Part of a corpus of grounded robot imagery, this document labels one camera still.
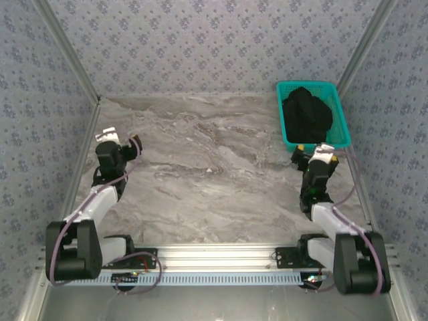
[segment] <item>teal plastic basket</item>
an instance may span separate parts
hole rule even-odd
[[[276,90],[278,92],[278,107],[280,109],[282,138],[288,151],[292,152],[297,145],[304,145],[304,150],[310,152],[315,149],[315,144],[305,144],[304,142],[289,142],[287,140],[286,123],[284,122],[284,113],[282,112],[282,101],[288,97],[293,90],[304,87],[310,91],[313,96],[319,97],[332,110],[333,125],[327,132],[327,144],[334,146],[335,149],[345,148],[350,145],[350,136],[343,115],[342,104],[339,100],[336,86],[330,82],[278,82]]]

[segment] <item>gray marble tabletop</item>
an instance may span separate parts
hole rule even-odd
[[[322,231],[300,212],[302,173],[282,140],[276,96],[103,99],[96,133],[111,126],[138,134],[143,152],[100,236],[125,233],[139,243],[287,244]],[[98,166],[95,146],[93,140],[75,206]],[[338,201],[352,185],[348,163],[340,158],[328,192]],[[341,210],[364,223],[357,195]]]

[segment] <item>white cable tray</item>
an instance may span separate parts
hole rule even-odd
[[[102,272],[94,280],[78,280],[66,286],[113,286],[111,272]],[[125,278],[121,286],[150,286],[158,275],[156,272],[141,274],[136,278]],[[299,272],[165,272],[159,286],[297,286],[302,285]]]

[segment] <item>patterned wallpaper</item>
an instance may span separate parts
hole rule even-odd
[[[0,320],[13,320],[92,108],[33,3],[0,12]]]
[[[400,0],[343,99],[375,214],[428,320],[428,3]]]
[[[57,0],[102,96],[337,82],[379,0]]]

